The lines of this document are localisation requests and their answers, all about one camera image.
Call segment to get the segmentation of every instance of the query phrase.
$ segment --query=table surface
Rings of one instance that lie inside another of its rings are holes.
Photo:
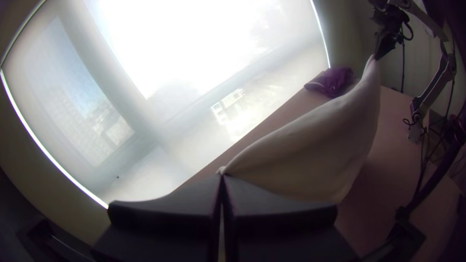
[[[408,141],[407,126],[402,121],[403,118],[409,118],[411,98],[385,87],[381,89],[379,125],[372,150],[352,189],[338,205],[335,222],[335,226],[359,256],[384,242],[395,223],[396,209],[412,198],[420,172],[420,145]],[[215,174],[220,166],[226,165],[255,140],[328,100],[320,93],[300,90],[185,184]],[[434,170],[434,166],[428,168],[425,180]],[[413,262],[437,260],[456,221],[459,195],[457,186],[445,177],[413,212],[410,221],[427,236],[412,259]]]

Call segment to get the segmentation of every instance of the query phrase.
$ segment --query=black cable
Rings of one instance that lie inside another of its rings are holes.
[[[408,38],[408,37],[406,37],[406,36],[403,34],[403,38],[404,38],[406,41],[411,41],[411,40],[414,38],[413,29],[412,29],[411,26],[409,26],[409,24],[406,23],[406,22],[404,22],[404,25],[408,28],[409,32],[411,33],[411,37]]]
[[[417,119],[416,119],[416,121],[414,121],[413,123],[411,123],[411,122],[409,121],[409,119],[403,118],[403,123],[405,123],[405,124],[408,125],[408,126],[413,126],[413,125],[415,125],[415,124],[417,123]]]
[[[429,154],[429,147],[430,147],[430,139],[429,139],[429,133],[427,132],[427,128],[424,128],[424,132],[422,134],[422,144],[421,144],[421,172],[419,174],[419,178],[417,179],[417,185],[416,185],[416,190],[414,191],[414,197],[419,193],[421,190],[421,185],[422,181],[424,180],[424,174],[427,169],[427,163],[426,159],[423,157],[424,155],[424,139],[427,136],[427,150],[426,150],[426,155]]]
[[[401,35],[403,35],[403,38],[406,39],[406,37],[404,36],[404,33],[403,33],[403,26],[401,26]],[[403,41],[401,42],[401,45],[403,46],[403,68],[402,68],[402,74],[401,74],[401,93],[403,94],[404,93],[404,56],[405,56],[405,47],[404,47],[404,39]]]

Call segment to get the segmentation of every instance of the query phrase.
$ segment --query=frosted window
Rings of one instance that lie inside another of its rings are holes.
[[[169,194],[327,67],[308,0],[47,0],[2,70],[47,151],[108,203]]]

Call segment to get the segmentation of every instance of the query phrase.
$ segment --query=white cloth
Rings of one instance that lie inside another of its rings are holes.
[[[380,86],[371,56],[352,90],[257,140],[219,172],[284,197],[340,202],[372,147]]]

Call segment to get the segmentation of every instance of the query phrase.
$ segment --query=purple cloth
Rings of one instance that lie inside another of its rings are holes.
[[[336,98],[354,82],[353,70],[349,67],[329,68],[304,85],[307,90],[318,90],[330,98]]]

